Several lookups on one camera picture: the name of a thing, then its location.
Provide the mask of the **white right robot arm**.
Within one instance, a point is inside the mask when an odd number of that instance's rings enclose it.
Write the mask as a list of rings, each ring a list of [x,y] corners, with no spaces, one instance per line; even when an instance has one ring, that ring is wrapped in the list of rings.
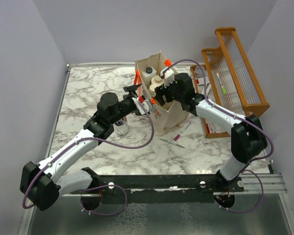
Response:
[[[247,164],[268,146],[257,116],[239,115],[214,103],[203,94],[196,93],[187,73],[176,74],[169,85],[163,84],[155,88],[155,99],[160,105],[177,101],[184,111],[213,122],[231,136],[232,157],[217,172],[215,179],[216,188],[220,191],[231,188],[233,180]]]

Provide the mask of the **green bottle white cap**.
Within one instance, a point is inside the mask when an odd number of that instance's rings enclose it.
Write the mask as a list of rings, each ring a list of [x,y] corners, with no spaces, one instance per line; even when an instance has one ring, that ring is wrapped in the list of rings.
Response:
[[[156,84],[151,84],[148,91],[149,91],[149,94],[152,96],[152,97],[155,97],[156,96],[156,92],[155,92],[155,89],[157,88],[158,86]]]

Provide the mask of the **silver chrome bottle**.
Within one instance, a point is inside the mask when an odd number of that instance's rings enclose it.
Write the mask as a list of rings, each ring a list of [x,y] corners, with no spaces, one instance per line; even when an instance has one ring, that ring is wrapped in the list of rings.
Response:
[[[114,123],[114,130],[119,136],[127,134],[129,130],[127,118],[123,117],[122,119]]]

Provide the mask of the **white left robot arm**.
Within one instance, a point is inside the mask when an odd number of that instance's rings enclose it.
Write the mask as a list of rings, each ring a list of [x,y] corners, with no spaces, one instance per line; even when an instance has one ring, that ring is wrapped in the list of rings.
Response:
[[[101,143],[121,146],[107,140],[114,132],[114,124],[131,113],[147,114],[149,111],[139,96],[139,89],[140,85],[124,87],[127,94],[122,100],[112,92],[103,94],[97,104],[97,111],[71,141],[39,163],[30,161],[24,165],[20,182],[24,209],[36,206],[44,211],[60,196],[78,190],[93,193],[98,189],[98,180],[92,170],[82,169],[68,175],[65,172]]]

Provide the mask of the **cream floral canvas bag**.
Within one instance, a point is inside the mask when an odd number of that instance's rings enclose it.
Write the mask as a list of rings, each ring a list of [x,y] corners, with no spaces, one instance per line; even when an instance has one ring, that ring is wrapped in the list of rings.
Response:
[[[182,109],[182,106],[177,101],[172,101],[161,106],[155,97],[149,94],[149,87],[151,83],[145,84],[142,80],[141,73],[146,67],[153,67],[157,70],[157,75],[163,68],[167,68],[172,63],[161,53],[158,52],[149,56],[148,58],[139,59],[135,61],[135,71],[138,75],[136,83],[141,84],[138,93],[141,97],[151,101],[153,109],[150,111],[150,116],[155,126],[158,135],[171,132],[183,126],[183,122],[188,118],[189,113]],[[174,74],[177,74],[175,68],[171,68]]]

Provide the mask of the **beige bottle beige cap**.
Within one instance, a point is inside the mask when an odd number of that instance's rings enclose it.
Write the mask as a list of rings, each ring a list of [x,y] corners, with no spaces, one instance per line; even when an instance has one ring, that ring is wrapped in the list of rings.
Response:
[[[159,75],[156,75],[152,78],[151,84],[161,86],[162,84],[164,84],[164,79],[161,78]]]

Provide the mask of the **white square bottle dark cap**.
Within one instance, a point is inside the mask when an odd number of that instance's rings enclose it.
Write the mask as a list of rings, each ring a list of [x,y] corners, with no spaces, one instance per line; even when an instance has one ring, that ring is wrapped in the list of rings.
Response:
[[[146,67],[144,71],[142,71],[141,76],[142,80],[145,84],[149,84],[154,76],[157,75],[157,70],[153,67]]]

